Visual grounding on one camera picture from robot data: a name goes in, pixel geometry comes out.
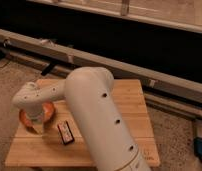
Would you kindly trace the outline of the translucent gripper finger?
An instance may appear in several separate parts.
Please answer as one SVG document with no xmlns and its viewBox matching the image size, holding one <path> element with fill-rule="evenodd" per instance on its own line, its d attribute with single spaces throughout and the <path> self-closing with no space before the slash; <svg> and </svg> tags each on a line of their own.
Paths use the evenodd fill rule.
<svg viewBox="0 0 202 171">
<path fill-rule="evenodd" d="M 44 124 L 43 123 L 38 123 L 38 122 L 33 123 L 32 128 L 39 135 L 42 135 L 44 133 Z"/>
</svg>

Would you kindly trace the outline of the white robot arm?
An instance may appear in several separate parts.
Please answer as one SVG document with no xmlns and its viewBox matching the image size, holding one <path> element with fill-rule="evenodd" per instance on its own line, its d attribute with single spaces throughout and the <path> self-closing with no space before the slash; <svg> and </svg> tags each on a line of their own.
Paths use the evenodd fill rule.
<svg viewBox="0 0 202 171">
<path fill-rule="evenodd" d="M 108 69 L 81 67 L 44 88 L 26 83 L 12 102 L 34 125 L 40 125 L 44 118 L 42 104 L 64 100 L 98 171 L 151 171 L 113 101 L 113 83 Z"/>
</svg>

